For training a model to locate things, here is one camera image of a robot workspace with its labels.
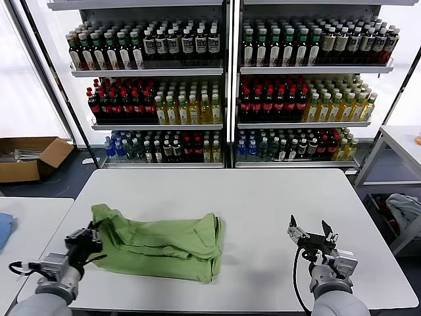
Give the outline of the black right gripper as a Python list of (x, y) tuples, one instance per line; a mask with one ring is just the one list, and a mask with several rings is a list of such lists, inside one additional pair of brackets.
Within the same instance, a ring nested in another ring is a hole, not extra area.
[(325, 236), (305, 232), (297, 225), (295, 217), (290, 216), (287, 234), (298, 248), (304, 249), (302, 257), (309, 262), (316, 262), (320, 257), (325, 259), (335, 248), (338, 234), (334, 233), (331, 226), (322, 220), (322, 229)]

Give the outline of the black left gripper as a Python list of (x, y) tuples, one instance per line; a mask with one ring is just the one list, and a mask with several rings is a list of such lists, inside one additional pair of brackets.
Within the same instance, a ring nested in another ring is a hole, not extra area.
[(65, 239), (69, 262), (86, 262), (93, 253), (101, 253), (101, 238), (95, 224), (90, 221), (88, 228), (80, 228)]

